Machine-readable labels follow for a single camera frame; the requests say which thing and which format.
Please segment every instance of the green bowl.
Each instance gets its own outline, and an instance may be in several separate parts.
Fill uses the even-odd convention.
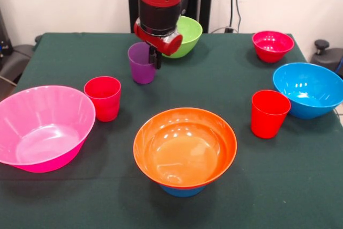
[[[183,36],[181,46],[177,52],[171,56],[164,55],[165,57],[180,58],[187,55],[198,43],[203,33],[203,28],[196,20],[187,16],[181,16],[177,21],[177,31]]]

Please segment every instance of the purple cup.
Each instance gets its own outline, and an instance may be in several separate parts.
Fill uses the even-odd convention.
[[[149,64],[149,45],[145,42],[133,44],[128,50],[131,75],[139,84],[148,84],[154,80],[155,66]]]

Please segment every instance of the plastic bowl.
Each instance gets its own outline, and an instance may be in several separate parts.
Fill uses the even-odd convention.
[[[252,36],[257,56],[264,62],[275,63],[281,60],[293,47],[294,41],[287,34],[263,31]]]
[[[0,102],[0,162],[45,173],[69,163],[95,121],[95,108],[81,91],[40,86]]]
[[[133,144],[141,171],[177,197],[195,195],[220,177],[236,150],[228,123],[198,108],[175,108],[152,117]]]
[[[180,58],[187,55],[198,43],[203,28],[196,20],[187,16],[181,16],[177,21],[177,30],[182,34],[183,40],[179,49],[170,58]]]
[[[291,63],[273,76],[275,88],[290,99],[290,114],[302,119],[324,115],[343,102],[343,80],[319,65]]]

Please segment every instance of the table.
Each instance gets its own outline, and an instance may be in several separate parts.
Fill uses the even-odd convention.
[[[17,91],[39,85],[80,90],[92,77],[122,82],[121,110],[96,121],[79,155],[47,174],[0,165],[2,228],[343,228],[343,128],[333,112],[287,117],[274,139],[249,129],[254,92],[273,88],[282,64],[304,61],[296,45],[280,62],[260,61],[251,34],[204,34],[179,60],[163,60],[139,86],[126,55],[132,34],[45,34]],[[160,111],[204,108],[233,127],[237,156],[200,194],[176,198],[136,166],[133,139]]]

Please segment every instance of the white wall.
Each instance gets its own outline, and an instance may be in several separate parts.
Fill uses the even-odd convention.
[[[13,44],[44,32],[129,32],[128,0],[0,0]]]
[[[128,0],[0,0],[13,44],[43,32],[129,32]],[[343,0],[240,0],[241,32],[293,33],[304,55],[325,38],[343,47]],[[210,30],[229,23],[230,0],[213,0]]]
[[[329,40],[343,47],[343,0],[238,0],[241,32],[265,29],[292,33],[304,56],[315,51],[314,41]],[[229,24],[230,0],[213,0],[210,29]],[[234,14],[233,27],[238,16]]]

